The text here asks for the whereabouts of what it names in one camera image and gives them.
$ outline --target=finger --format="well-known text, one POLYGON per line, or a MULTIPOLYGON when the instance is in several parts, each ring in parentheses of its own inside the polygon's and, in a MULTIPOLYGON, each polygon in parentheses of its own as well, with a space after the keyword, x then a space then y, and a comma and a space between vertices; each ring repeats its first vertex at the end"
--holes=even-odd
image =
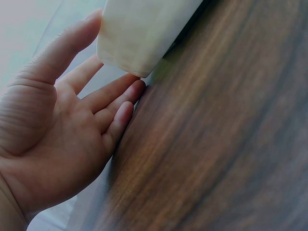
POLYGON ((144 90, 145 83, 141 80, 137 80, 110 105, 96 113, 95 118, 100 126, 101 132, 104 133, 108 129, 120 106, 124 102, 135 104, 142 96, 144 90))
POLYGON ((67 83, 72 87, 76 95, 78 95, 93 76, 102 68, 102 62, 97 58, 97 55, 91 56, 88 60, 80 64, 74 70, 67 73, 59 82, 67 83))
POLYGON ((115 115, 108 130, 102 135, 103 145, 108 154, 112 154, 131 120, 134 105, 131 102, 124 102, 115 115))
POLYGON ((90 106, 93 114, 95 114, 122 95, 126 89, 138 79, 140 78, 132 74, 124 75, 86 96, 83 100, 90 106))
POLYGON ((100 30, 101 15, 101 10, 95 11, 65 30, 19 77, 53 85, 73 58, 94 41, 100 30))

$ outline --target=hand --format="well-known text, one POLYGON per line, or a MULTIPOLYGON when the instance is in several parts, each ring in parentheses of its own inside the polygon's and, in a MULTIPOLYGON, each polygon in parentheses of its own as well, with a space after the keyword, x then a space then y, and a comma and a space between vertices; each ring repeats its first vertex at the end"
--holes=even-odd
POLYGON ((0 100, 0 174, 27 217, 84 189, 113 154, 145 84, 128 74, 84 99, 94 55, 55 82, 96 38, 101 11, 67 29, 0 100))

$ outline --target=white paper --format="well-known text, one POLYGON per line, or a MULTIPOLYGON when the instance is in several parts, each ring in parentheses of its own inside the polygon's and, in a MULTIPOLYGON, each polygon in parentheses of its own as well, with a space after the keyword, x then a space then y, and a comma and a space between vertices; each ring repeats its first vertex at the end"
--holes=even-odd
POLYGON ((108 0, 98 35, 99 59, 147 77, 202 0, 108 0))

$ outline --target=brown wood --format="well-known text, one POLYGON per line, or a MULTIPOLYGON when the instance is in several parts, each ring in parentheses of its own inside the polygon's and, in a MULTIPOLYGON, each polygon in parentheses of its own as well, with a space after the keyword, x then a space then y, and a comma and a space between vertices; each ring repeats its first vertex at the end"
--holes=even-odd
POLYGON ((68 230, 308 230, 308 1, 212 2, 99 181, 68 230))

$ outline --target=fingernail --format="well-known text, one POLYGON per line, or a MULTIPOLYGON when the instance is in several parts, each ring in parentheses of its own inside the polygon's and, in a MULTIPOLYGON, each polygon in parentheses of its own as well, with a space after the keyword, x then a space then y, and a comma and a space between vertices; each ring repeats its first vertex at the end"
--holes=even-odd
POLYGON ((92 19, 92 18, 96 17, 96 15, 98 15, 99 12, 100 12, 100 14, 102 14, 102 12, 103 12, 102 8, 99 8, 99 9, 93 11, 84 20, 89 20, 89 19, 92 19))

